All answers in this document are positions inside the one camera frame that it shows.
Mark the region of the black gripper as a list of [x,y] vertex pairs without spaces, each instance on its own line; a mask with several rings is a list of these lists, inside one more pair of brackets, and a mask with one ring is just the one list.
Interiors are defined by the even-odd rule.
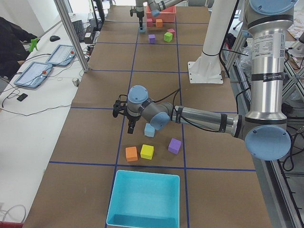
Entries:
[[116,100],[116,102],[113,105],[113,117],[117,118],[119,114],[126,116],[128,119],[128,134],[133,134],[134,128],[135,128],[135,124],[136,122],[139,120],[139,115],[133,116],[131,114],[128,113],[128,106],[127,106],[127,101],[122,101],[121,97],[125,96],[127,97],[127,95],[119,95],[118,99]]

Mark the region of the silver robot arm near bin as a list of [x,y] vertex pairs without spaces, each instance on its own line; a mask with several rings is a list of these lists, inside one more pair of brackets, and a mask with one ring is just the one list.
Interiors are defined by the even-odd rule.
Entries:
[[[147,2],[154,17],[182,0],[136,0],[130,15],[136,13],[143,25]],[[229,133],[244,140],[247,150],[256,158],[273,161],[284,157],[291,148],[286,131],[287,117],[282,113],[282,90],[285,62],[285,33],[294,22],[297,0],[246,0],[245,30],[253,38],[250,110],[244,116],[227,115],[174,105],[157,104],[142,85],[130,88],[128,95],[119,95],[113,117],[119,114],[129,120],[128,133],[143,117],[155,130],[173,121],[190,124],[214,133]],[[219,57],[231,26],[238,0],[215,0],[207,36],[200,57],[188,63],[190,83],[220,83]]]

